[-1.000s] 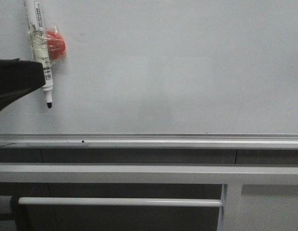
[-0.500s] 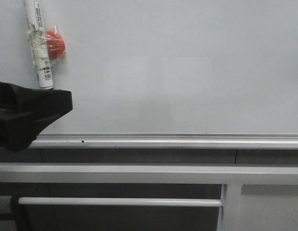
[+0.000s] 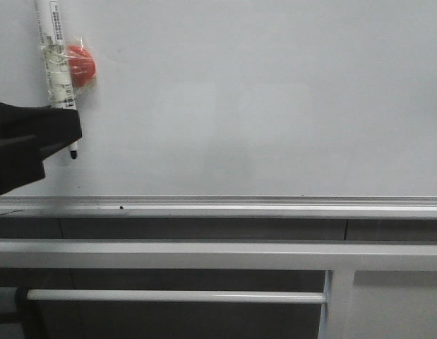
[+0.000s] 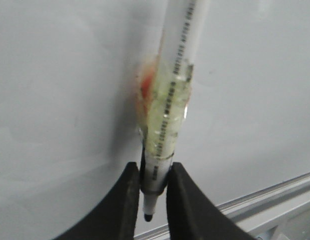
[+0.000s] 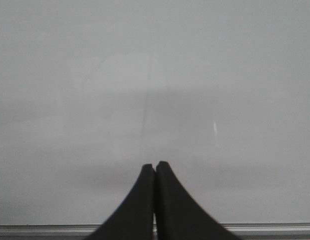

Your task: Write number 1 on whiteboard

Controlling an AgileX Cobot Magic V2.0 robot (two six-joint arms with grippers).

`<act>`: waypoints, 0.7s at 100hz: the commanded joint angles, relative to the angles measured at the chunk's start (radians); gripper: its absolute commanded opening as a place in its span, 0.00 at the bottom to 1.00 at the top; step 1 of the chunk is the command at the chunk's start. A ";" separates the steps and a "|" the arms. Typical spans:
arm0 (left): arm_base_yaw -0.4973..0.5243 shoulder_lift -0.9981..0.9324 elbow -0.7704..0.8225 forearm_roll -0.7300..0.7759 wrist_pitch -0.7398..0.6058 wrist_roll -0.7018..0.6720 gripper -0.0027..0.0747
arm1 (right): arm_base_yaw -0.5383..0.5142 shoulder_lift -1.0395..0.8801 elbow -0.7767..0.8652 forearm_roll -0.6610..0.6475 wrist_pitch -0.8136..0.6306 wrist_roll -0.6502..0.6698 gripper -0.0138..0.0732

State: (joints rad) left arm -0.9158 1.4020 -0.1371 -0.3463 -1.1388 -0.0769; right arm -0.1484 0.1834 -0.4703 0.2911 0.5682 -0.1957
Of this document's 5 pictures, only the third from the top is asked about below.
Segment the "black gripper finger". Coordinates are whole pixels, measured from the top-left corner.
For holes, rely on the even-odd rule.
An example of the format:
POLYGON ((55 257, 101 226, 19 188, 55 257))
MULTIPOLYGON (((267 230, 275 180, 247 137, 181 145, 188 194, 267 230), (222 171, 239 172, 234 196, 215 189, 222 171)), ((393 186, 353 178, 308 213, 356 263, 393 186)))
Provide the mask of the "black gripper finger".
POLYGON ((44 179, 44 161, 82 136, 75 109, 0 102, 0 196, 44 179))

